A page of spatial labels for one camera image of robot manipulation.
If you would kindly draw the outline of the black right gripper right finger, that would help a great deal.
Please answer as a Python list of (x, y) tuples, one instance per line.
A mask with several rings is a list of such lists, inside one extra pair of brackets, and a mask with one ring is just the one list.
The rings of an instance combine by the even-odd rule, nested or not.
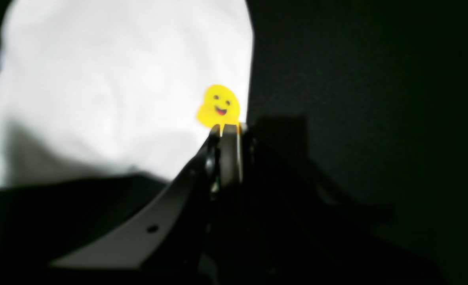
[(267, 231), (281, 285), (444, 285), (426, 258), (376, 237), (390, 207), (354, 202), (308, 156), (305, 123), (242, 131), (244, 193)]

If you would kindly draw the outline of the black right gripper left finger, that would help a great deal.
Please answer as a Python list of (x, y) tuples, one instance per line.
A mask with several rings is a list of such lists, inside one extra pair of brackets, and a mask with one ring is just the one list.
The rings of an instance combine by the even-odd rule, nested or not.
[(214, 126), (149, 204), (106, 235), (50, 263), (56, 285), (192, 284), (209, 220), (242, 184), (243, 125)]

